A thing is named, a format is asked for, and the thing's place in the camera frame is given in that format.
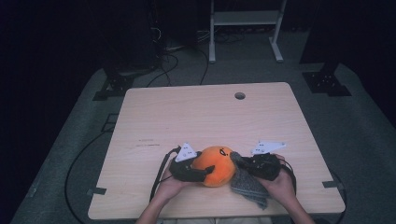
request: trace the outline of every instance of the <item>wooden table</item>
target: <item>wooden table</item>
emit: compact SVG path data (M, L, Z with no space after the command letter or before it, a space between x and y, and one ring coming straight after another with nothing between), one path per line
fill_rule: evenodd
M235 94L246 97L239 100ZM196 151L220 145L251 156L259 142L286 142L276 151L297 177L297 197L310 214L341 213L344 202L332 181L304 115L287 83L254 83L128 90L120 110L89 217L138 218L149 203L163 157L188 142ZM257 204L220 188L188 187L160 217L251 217L285 215L278 203Z

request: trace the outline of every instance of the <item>gray carpet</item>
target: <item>gray carpet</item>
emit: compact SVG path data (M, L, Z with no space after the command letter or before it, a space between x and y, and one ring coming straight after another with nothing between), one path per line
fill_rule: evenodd
M269 34L245 35L244 40L230 45L217 44L217 62L208 66L203 84L288 82L325 161L346 190L347 206L341 223L395 223L396 131L357 75L343 65L335 75L352 96L311 93L302 72L318 71L321 64L299 64L307 35L280 33L278 44L283 63L275 61ZM207 44L197 48L207 55ZM172 54L178 58L178 64L168 73L170 82L162 76L150 87L199 85L206 67L203 53L183 49ZM164 69L176 62L173 57L163 56L163 60ZM137 78L133 88L145 88L162 72L158 69ZM114 125L117 116L111 114L119 113L123 100L122 97L92 100L105 79L102 69L92 75L12 223L78 223L75 216L84 223L133 223L93 221L87 216L91 190L96 186L111 139L111 133L103 133L102 129ZM67 199L75 216L64 197L66 178ZM334 223L339 216L315 217ZM288 217L274 217L273 221L290 223Z

